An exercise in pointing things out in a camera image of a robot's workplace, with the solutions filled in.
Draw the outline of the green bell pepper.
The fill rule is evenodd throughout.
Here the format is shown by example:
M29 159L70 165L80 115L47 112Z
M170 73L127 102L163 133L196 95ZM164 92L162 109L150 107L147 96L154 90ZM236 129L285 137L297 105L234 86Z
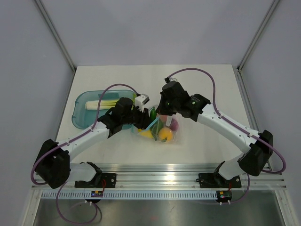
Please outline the green bell pepper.
M158 119L155 124L150 128L151 134L155 141L158 140L158 133L164 127L164 123Z

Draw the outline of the purple onion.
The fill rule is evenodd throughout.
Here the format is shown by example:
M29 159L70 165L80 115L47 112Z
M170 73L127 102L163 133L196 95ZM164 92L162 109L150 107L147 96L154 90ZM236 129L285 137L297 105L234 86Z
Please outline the purple onion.
M172 118L172 121L171 121L171 124L169 126L169 128L172 130L172 131L177 131L178 128L179 128L179 123L176 119Z

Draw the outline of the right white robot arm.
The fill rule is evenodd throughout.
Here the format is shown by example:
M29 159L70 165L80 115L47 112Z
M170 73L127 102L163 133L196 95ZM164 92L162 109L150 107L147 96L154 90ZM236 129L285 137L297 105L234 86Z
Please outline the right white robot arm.
M170 81L162 87L157 113L192 119L210 127L231 141L242 154L221 162L212 173L200 173L197 182L201 188L240 188L239 175L260 175L271 157L273 135L244 127L232 119L223 119L209 99L194 94L190 96L177 81Z

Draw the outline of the clear zip top bag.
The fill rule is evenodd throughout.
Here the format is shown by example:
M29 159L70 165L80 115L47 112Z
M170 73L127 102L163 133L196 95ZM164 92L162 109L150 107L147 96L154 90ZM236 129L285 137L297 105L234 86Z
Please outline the clear zip top bag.
M161 115L153 107L150 110L151 123L146 129L132 127L131 132L138 137L143 137L156 142L174 143L177 140L180 124L177 115Z

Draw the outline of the yellow pear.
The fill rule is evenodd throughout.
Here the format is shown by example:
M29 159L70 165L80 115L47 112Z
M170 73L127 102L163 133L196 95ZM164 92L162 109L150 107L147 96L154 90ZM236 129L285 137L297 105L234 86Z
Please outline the yellow pear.
M138 134L149 139L154 139L154 136L150 130L141 130Z

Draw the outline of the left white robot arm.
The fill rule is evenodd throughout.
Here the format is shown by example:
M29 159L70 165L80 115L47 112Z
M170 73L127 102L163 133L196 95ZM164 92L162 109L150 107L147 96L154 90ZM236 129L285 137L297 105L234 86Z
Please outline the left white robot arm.
M94 144L119 133L124 125L146 129L151 123L149 110L144 107L148 101L146 94L138 95L134 100L122 97L82 133L61 142L45 141L32 171L43 179L43 185L52 189L71 181L82 187L105 185L103 172L94 163L73 165L71 161Z

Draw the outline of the orange fruit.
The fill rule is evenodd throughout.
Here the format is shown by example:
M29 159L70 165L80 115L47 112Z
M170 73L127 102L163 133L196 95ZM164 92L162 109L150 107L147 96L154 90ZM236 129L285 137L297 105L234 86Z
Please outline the orange fruit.
M169 142L173 139L174 134L170 128L164 127L159 131L158 137L160 140L165 140L166 142Z

